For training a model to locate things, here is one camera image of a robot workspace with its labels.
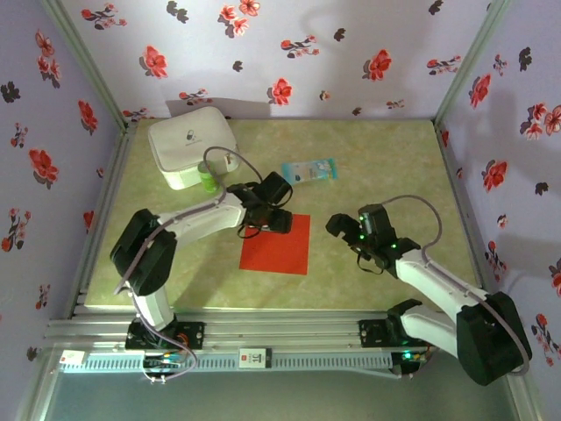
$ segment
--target white label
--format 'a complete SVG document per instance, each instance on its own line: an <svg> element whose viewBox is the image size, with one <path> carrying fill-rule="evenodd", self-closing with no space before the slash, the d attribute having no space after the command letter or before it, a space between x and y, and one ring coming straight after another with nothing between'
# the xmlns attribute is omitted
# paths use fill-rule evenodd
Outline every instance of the white label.
<svg viewBox="0 0 561 421"><path fill-rule="evenodd" d="M266 368L266 348L239 348L239 368Z"/></svg>
<svg viewBox="0 0 561 421"><path fill-rule="evenodd" d="M60 357L60 364L72 364L79 366L84 362L84 357L86 353L83 351L70 351L66 350L62 352Z"/></svg>

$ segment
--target cable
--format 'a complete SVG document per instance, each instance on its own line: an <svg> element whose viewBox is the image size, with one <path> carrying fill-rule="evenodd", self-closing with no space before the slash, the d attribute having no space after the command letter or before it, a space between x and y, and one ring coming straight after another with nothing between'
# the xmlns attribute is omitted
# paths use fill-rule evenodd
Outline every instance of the cable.
<svg viewBox="0 0 561 421"><path fill-rule="evenodd" d="M443 231L442 219L440 218L440 214L438 213L437 208L435 208L432 205L432 203L429 202L424 197L420 197L420 196L417 196L417 195L399 195L399 196L396 196L396 197L392 197L391 199L388 199L385 202L382 202L381 204L384 205L384 204L391 203L391 202L394 202L396 200L405 199L405 198L415 199L415 200L419 200L419 201L425 203L427 206L429 206L430 210L435 214L435 217L437 217L437 222L438 222L437 236L431 242L424 245L423 248L421 249L421 256L423 257L423 261L424 261L425 265L427 267L431 266L444 279L446 279L449 283L453 284L456 288L458 288L460 291L462 291L466 296L469 296L471 299L473 299L476 302L478 302L479 304L481 304L481 306L483 308L485 308L485 310L487 310L495 318L495 320L497 320L497 322L499 322L499 324L502 326L502 328L508 333L510 338L515 342L516 346L518 347L518 351L520 351L520 354L522 355L522 368L518 371L513 371L510 374L518 376L518 375L525 375L526 373L528 373L528 370L529 370L529 356L528 356L528 353L526 352L526 348L524 348L524 345L522 344L522 342L518 338L518 335L516 335L516 333L512 329L512 327L510 327L508 325L507 321L504 318L502 318L502 316L493 307L491 307L488 303L486 303L485 300L481 299L476 294L473 294L467 287L465 287L461 283L457 282L455 279L448 276L448 274L446 274L445 272L443 272L442 270L440 270L439 268L434 266L430 262L429 258L427 257L427 249L429 247L434 246L442 237L442 231Z"/></svg>
<svg viewBox="0 0 561 421"><path fill-rule="evenodd" d="M119 284L117 285L117 287L115 288L115 290L113 291L113 294L119 294L120 292L122 292L123 290L127 289L130 294L131 294L131 298L132 298L132 303L134 305L134 309L135 311L138 313L138 318L140 319L140 321L142 322L142 324L144 325L144 327L152 334L157 336L158 338L165 340L167 343L172 344L174 346L177 346L178 348L184 350L187 354L189 354L192 358L193 358L193 364L190 367L187 367L186 369L182 370L179 373L174 373L172 375L161 375L160 379L158 380L156 377L150 377L146 371L143 369L143 374L146 378L148 378L151 382L162 382L165 383L167 380L172 380L176 377L179 377L181 375L184 375L190 371L193 371L198 364L198 359L195 355L195 353L191 350L191 348L189 348L187 345L182 344L181 342L169 338L167 335L164 335L163 333L158 332L156 329L153 328L153 326L150 325L150 323L144 318L144 316L142 315L142 312L140 311L140 308L138 306L138 303L136 302L136 299L134 297L134 293L131 290L131 285L128 282L129 278L131 277L132 273L134 272L134 269L137 267L138 263L140 262L140 259L142 258L143 254L145 253L145 251L147 250L148 246L152 243L152 241L156 238L156 236L164 231L167 227L169 227L171 224L177 222L177 221L181 221L182 219L189 217L191 215L195 215L196 213L199 212L203 212L203 211L207 211L209 209L214 208L215 206L218 206L226 197L226 193L227 193L227 188L226 185L224 184L224 182L218 177L217 173L214 171L214 169L212 168L212 166L209 165L207 156L209 154L209 151L212 150L224 150L228 153L233 153L234 155L236 155L240 160L242 160L245 164L247 164L247 166L249 168L252 169L252 171L255 173L255 175L259 178L259 182L263 182L263 177L261 176L261 173L251 164L250 161L248 161L246 158L244 158L242 155L240 155L239 153L237 153L236 151L232 151L231 149L228 149L227 147L223 147L223 146L211 146L209 148L207 148L204 151L204 154L202 155L202 161L205 163L205 165L207 166L207 169L210 171L210 174L212 175L212 177L218 182L218 184L220 185L220 187L222 187L222 193L220 195L220 197L216 200L214 200L212 203L203 205L199 208L189 208L187 210L185 210L184 212L180 213L179 215L177 215L175 218L170 218L168 219L168 221L164 222L163 224L159 225L153 232L150 233L150 235L144 240L144 242L142 243L142 246L140 247L140 249L137 251L137 254L134 256L134 259L131 262L131 265L128 267L128 269L125 271L123 277L121 278L121 281L119 282Z"/></svg>

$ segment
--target tabletop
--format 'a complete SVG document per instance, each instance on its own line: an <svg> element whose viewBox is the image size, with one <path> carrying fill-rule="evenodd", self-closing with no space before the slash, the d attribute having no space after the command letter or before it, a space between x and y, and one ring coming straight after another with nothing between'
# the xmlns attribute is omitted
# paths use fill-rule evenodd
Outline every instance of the tabletop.
<svg viewBox="0 0 561 421"><path fill-rule="evenodd" d="M178 211L213 196L201 184L183 190L168 187L148 142L148 128L158 121L142 120L138 124L90 281L87 306L131 305L126 294L112 295L120 277L109 256L135 211ZM467 241L430 121L228 122L240 153L261 174L280 173L283 162L333 158L338 178L297 184L285 207L294 214L310 215L306 275L240 269L243 240L236 229L215 232L175 253L166 288L176 310L386 310L408 298L429 303L421 293L389 274L361 271L348 246L325 231L333 214L356 217L365 204L402 194L423 196L437 207L444 234L429 255L475 284ZM255 175L244 164L224 177L226 185L254 180ZM386 208L398 236L410 237L420 245L435 237L437 222L423 203L405 199Z"/></svg>

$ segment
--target small bottle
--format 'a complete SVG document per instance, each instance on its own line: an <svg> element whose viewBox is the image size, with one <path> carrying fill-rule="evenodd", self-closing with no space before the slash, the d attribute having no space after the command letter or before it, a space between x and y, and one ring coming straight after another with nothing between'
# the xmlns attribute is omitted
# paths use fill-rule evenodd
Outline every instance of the small bottle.
<svg viewBox="0 0 561 421"><path fill-rule="evenodd" d="M207 166L205 165L204 161L202 161L197 166L197 170L199 172L199 177L201 178L201 183L202 183L202 187L204 188L204 191L207 191L209 193L214 193L215 191L218 190L219 184L210 173L209 168L214 170L214 167L210 162Z"/></svg>

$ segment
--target white box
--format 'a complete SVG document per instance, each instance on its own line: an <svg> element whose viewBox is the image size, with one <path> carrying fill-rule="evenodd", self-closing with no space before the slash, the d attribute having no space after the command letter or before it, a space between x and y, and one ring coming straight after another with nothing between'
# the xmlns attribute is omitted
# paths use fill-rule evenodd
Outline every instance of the white box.
<svg viewBox="0 0 561 421"><path fill-rule="evenodd" d="M158 169L169 187L175 190L201 182L197 165L210 146L238 150L234 133L222 112L215 107L203 107L151 125L148 138ZM210 151L208 160L219 175L229 173L239 165L237 156L221 150Z"/></svg>

